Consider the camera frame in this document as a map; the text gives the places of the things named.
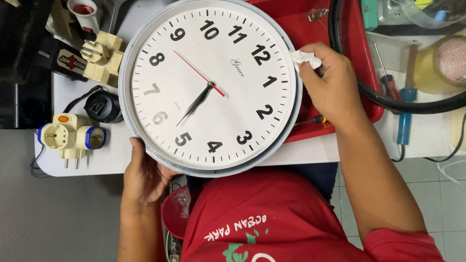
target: white cloth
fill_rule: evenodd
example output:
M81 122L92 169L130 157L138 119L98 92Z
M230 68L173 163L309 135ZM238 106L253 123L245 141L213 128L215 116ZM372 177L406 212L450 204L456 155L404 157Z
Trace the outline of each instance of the white cloth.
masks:
M293 64L295 64L295 69L299 73L298 63L309 62L312 69L316 69L322 65L322 60L317 58L314 53L304 53L299 50L290 52L291 59Z

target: wall clock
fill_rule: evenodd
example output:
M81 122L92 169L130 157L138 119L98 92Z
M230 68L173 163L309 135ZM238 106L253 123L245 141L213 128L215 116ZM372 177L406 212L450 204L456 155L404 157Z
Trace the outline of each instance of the wall clock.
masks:
M240 0L181 0L136 32L119 97L126 124L173 170L220 177L283 143L302 96L285 32Z

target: clock hand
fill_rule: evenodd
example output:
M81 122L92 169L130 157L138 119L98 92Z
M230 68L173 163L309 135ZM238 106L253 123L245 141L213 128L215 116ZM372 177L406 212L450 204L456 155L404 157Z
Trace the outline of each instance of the clock hand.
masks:
M209 81L209 83L207 83L207 87L202 91L202 93L198 96L198 98L196 98L196 100L194 100L194 102L188 107L188 110L186 110L185 115L183 115L183 117L181 118L181 120L178 122L176 126L178 126L179 123L181 123L181 121L183 121L183 119L187 115L190 115L194 112L194 110L205 100L205 98L207 97L207 94L209 93L209 89L212 87L213 87L213 83Z
M183 59L183 61L185 61L192 69L194 69L194 67L192 67L192 65L190 65L183 57L181 57L175 50L174 50L175 54L177 54L181 59ZM203 75L201 75L201 73L199 73L196 69L194 69L194 71L196 71L196 73L198 73L202 78L204 78L204 80L206 80L207 82L209 82L209 80L207 80ZM220 91L215 85L212 85L212 87L217 91L219 92L223 97L225 96L222 91Z

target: workbench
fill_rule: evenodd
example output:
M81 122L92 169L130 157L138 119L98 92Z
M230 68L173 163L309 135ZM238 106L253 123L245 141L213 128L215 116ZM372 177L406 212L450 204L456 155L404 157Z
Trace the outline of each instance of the workbench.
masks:
M117 33L125 42L129 42L134 34L148 19L170 1L136 0L130 8ZM376 68L378 77L381 69ZM404 84L405 76L398 72L392 73L395 82ZM92 80L87 82L71 81L68 78L53 74L54 112L62 112L69 102L80 97L92 87L98 85ZM106 90L117 94L117 89L106 87ZM444 99L444 95L429 95L418 93L417 102L430 102ZM85 99L78 103L70 113L86 115L83 109ZM400 157L400 149L396 144L398 116L385 110L382 118L374 123L390 157ZM65 160L58 158L58 151L46 149L37 160L39 167L52 176L83 176L123 173L131 158L131 136L125 122L117 124L101 124L107 130L107 144L99 150L87 152L87 156L79 161L78 169L74 169L73 160L65 169ZM35 155L38 156L42 145L34 137ZM413 115L411 123L410 144L406 146L406 158L446 156L453 151L450 145L449 115ZM336 135L329 134L309 138L297 142L283 144L271 157L260 165L292 165L339 161Z

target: red tray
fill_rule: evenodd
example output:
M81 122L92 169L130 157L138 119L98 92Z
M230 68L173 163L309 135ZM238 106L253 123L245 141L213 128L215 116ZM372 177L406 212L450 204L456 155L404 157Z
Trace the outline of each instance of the red tray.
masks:
M295 49L319 41L329 44L328 16L309 21L308 14L312 9L328 8L330 0L249 0L247 2L270 15L287 33ZM370 57L358 1L344 1L343 10L341 37L343 38L346 56L353 62L356 75L372 89L379 92L377 76ZM365 97L361 97L361 100L370 121L372 123L378 121L382 117L384 109ZM300 123L310 120L318 114L319 112L312 105L309 94L304 89L302 104L296 122ZM335 128L329 122L300 124L291 130L285 143L334 132Z

